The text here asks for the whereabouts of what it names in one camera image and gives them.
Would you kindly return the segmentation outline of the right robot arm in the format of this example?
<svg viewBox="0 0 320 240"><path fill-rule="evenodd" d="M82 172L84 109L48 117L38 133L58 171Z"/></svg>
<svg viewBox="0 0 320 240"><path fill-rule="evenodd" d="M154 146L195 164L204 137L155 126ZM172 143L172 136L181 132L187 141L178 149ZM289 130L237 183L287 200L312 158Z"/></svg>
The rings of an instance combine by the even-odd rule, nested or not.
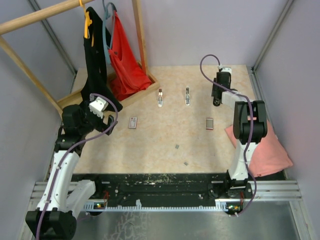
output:
<svg viewBox="0 0 320 240"><path fill-rule="evenodd" d="M233 110L232 134L236 149L223 182L223 192L229 198L251 197L248 169L253 153L268 133L267 112L262 100L246 99L231 88L231 69L220 69L214 78L211 96L215 107L221 104Z"/></svg>

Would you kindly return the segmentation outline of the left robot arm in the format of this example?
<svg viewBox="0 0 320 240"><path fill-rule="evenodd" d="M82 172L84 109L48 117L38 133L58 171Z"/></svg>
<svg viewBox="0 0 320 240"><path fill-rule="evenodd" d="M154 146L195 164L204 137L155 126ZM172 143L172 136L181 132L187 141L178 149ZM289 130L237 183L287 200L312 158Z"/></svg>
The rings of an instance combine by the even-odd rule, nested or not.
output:
<svg viewBox="0 0 320 240"><path fill-rule="evenodd" d="M104 186L96 180L80 180L69 190L75 167L87 135L96 130L109 135L117 118L104 112L113 104L96 99L85 105L73 104L62 110L62 126L54 144L53 166L44 193L35 210L29 210L25 222L37 240L71 240L76 232L77 218L90 197L101 197Z"/></svg>

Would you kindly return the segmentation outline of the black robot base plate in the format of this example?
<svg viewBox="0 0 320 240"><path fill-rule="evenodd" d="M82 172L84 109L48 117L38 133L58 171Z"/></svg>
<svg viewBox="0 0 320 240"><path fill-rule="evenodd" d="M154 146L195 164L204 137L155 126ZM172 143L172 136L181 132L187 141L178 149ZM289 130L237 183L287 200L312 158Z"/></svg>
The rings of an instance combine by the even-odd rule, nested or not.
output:
<svg viewBox="0 0 320 240"><path fill-rule="evenodd" d="M230 198L224 191L226 173L75 173L71 180L96 183L92 199L106 201L108 207L213 207L217 199Z"/></svg>

